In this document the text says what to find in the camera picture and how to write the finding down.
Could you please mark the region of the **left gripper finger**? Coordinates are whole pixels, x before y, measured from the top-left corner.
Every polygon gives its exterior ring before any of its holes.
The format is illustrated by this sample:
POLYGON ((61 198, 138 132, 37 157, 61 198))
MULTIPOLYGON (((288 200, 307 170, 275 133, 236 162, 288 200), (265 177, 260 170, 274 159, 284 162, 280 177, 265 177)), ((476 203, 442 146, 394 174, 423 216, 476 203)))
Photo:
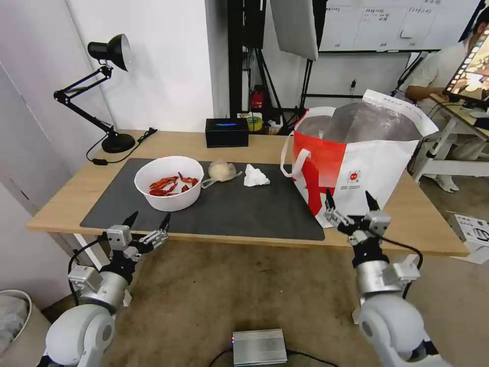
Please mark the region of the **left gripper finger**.
POLYGON ((134 225, 139 211, 135 211, 129 217, 127 217, 122 224, 122 234, 125 240, 132 240, 131 228, 134 225))
POLYGON ((158 230, 155 230, 136 241, 135 247, 138 250, 139 254, 150 253, 154 249, 165 243, 168 238, 170 220, 171 214, 167 213, 165 218, 161 222, 158 230))

